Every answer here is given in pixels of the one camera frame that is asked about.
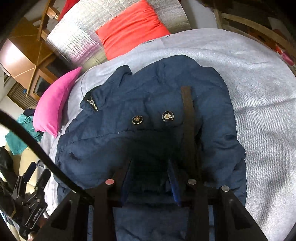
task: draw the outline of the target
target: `beige sofa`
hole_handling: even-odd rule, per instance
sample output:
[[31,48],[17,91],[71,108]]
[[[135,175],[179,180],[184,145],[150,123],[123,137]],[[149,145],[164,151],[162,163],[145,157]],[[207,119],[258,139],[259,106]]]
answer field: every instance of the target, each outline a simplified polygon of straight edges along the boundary
[[[15,156],[12,155],[10,148],[7,144],[5,145],[5,149],[9,152],[10,156],[13,159],[13,169],[14,169],[16,175],[23,175],[25,173],[25,171],[27,170],[27,168],[29,167],[29,165],[31,164],[31,162],[37,163],[37,161],[38,161],[38,157],[35,155],[35,153],[29,147],[27,147],[22,152],[22,154],[15,155]],[[36,182],[37,182],[37,170],[35,170],[31,179],[29,180],[29,182],[27,184],[26,193],[33,193],[34,192]],[[9,225],[9,229],[11,230],[14,237],[18,241],[25,241],[22,237],[19,236],[19,234],[14,226]]]

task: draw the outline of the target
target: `zipper pull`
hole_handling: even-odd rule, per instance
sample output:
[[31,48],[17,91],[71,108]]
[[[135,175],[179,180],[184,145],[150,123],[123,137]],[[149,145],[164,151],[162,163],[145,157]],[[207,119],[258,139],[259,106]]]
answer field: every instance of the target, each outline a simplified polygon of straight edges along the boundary
[[98,108],[96,106],[96,103],[94,102],[94,100],[93,100],[92,97],[90,97],[90,100],[87,99],[86,101],[92,105],[92,107],[94,108],[95,111],[98,111]]

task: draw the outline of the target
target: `button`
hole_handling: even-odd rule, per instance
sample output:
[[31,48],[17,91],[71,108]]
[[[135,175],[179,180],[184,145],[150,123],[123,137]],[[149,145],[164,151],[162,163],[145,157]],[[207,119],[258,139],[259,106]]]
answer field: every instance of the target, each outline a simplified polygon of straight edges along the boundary
[[138,124],[142,123],[143,116],[136,115],[136,116],[133,117],[133,119],[131,121],[132,121],[133,124],[138,125]]
[[174,119],[173,112],[167,110],[163,113],[163,121],[168,122],[168,121],[172,121],[173,119]]

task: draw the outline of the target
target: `red cloth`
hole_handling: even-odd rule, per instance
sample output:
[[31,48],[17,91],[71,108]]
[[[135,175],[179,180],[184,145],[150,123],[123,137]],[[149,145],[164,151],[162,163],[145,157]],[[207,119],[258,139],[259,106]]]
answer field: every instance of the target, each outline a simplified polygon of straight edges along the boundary
[[101,39],[108,60],[123,55],[139,44],[170,34],[159,21],[154,9],[145,1],[134,3],[100,27]]
[[64,15],[80,0],[67,0],[65,6],[59,16],[59,21],[64,17]]

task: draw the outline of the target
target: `teal cloth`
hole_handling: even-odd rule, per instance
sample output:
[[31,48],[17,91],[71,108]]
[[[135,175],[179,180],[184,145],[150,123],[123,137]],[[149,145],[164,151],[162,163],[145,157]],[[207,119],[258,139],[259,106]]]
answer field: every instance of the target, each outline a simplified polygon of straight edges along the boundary
[[[25,116],[21,114],[17,119],[17,122],[38,142],[41,141],[42,132],[36,132],[33,127],[33,116]],[[9,148],[13,155],[21,154],[24,149],[27,148],[27,145],[18,138],[13,132],[9,132],[5,136],[6,142],[9,145]]]

